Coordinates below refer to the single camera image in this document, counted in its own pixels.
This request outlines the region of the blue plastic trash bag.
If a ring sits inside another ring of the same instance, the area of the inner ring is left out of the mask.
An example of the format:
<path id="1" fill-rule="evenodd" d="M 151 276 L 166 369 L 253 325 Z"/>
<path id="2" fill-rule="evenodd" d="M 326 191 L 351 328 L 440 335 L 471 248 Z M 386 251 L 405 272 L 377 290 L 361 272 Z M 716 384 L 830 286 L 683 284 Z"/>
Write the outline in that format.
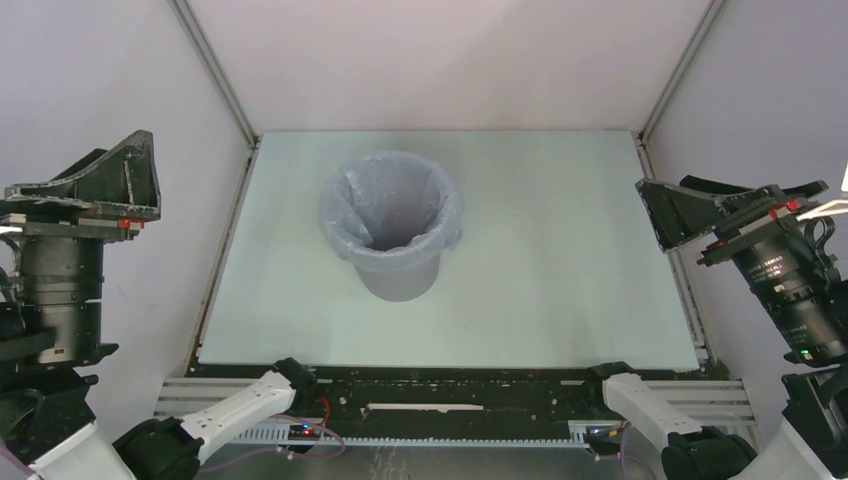
<path id="1" fill-rule="evenodd" d="M 318 223 L 340 259 L 366 271 L 418 266 L 459 244 L 465 198 L 439 163 L 381 151 L 343 164 L 322 188 Z"/>

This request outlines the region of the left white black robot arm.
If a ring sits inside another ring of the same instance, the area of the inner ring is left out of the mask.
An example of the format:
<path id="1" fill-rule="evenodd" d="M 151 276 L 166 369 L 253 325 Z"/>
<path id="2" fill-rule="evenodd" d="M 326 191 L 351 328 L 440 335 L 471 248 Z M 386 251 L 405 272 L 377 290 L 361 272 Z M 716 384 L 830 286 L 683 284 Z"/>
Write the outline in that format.
<path id="1" fill-rule="evenodd" d="M 1 443 L 34 479 L 191 479 L 230 440 L 278 414 L 304 416 L 316 377 L 292 358 L 198 412 L 150 419 L 116 441 L 82 375 L 117 350 L 101 339 L 104 249 L 161 217 L 154 138 L 95 149 L 54 178 L 9 186 L 1 242 Z"/>

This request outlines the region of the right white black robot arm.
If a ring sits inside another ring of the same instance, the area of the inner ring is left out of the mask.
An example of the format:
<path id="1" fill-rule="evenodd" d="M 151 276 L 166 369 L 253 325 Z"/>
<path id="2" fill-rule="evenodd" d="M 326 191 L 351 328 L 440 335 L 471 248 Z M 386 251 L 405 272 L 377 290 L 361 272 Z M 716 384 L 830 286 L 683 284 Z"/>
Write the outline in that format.
<path id="1" fill-rule="evenodd" d="M 787 343 L 786 360 L 807 370 L 782 377 L 783 419 L 761 451 L 683 414 L 623 362 L 589 369 L 585 411 L 614 412 L 640 431 L 669 479 L 845 478 L 847 282 L 825 246 L 846 201 L 818 202 L 822 181 L 749 188 L 687 176 L 678 184 L 642 179 L 636 189 L 662 251 L 715 236 L 699 263 L 733 263 Z"/>

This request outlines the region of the grey plastic trash bin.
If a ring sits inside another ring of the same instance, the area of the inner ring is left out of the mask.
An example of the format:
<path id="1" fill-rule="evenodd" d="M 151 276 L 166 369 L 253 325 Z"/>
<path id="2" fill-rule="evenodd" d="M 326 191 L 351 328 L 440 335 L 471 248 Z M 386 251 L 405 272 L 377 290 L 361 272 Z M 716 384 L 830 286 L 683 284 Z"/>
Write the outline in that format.
<path id="1" fill-rule="evenodd" d="M 363 285 L 376 297 L 389 302 L 407 302 L 424 295 L 436 282 L 441 255 L 399 270 L 375 272 L 356 267 Z"/>

